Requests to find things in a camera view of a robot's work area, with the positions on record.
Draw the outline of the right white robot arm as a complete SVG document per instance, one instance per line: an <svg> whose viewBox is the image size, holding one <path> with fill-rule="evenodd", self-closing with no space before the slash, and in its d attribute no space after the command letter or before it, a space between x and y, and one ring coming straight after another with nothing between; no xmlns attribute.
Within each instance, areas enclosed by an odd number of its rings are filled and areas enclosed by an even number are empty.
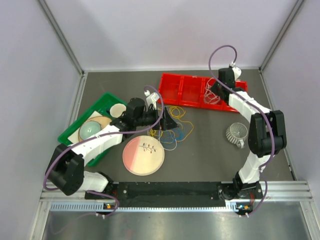
<svg viewBox="0 0 320 240"><path fill-rule="evenodd" d="M245 90L236 87L236 79L240 75L241 70L236 66L221 68L210 88L211 92L237 110L249 123L249 155L233 178L232 186L224 186L220 190L221 197L226 200L245 198L254 192L266 165L287 145L283 112L260 105Z"/></svg>

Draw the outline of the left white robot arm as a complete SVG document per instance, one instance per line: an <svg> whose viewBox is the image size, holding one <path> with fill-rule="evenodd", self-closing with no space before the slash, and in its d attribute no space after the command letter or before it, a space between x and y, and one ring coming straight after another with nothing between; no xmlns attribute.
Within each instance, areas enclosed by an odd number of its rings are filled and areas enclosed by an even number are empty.
<svg viewBox="0 0 320 240"><path fill-rule="evenodd" d="M92 159L137 134L138 127L144 130L171 130L178 127L165 106L158 111L155 103L146 104L141 98L132 98L126 109L105 128L93 136L70 146L58 145L51 157L44 181L51 181L55 190L66 196L82 190L97 192L109 198L114 191L111 179L98 172L88 172L85 166Z"/></svg>

